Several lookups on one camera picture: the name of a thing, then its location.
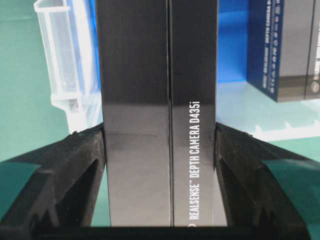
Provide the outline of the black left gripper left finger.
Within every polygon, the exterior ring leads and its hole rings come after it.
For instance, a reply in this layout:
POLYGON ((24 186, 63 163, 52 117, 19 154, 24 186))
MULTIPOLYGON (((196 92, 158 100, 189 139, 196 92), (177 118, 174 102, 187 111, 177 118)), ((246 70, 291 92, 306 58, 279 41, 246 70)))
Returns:
POLYGON ((89 240, 106 165, 103 125, 2 161, 3 240, 89 240))

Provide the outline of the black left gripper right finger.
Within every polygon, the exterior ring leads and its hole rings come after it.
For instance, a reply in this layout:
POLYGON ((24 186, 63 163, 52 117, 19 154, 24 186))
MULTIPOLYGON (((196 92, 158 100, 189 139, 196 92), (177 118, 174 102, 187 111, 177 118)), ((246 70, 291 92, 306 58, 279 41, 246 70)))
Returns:
POLYGON ((225 239, 319 239, 318 161, 217 123, 214 165, 225 239))

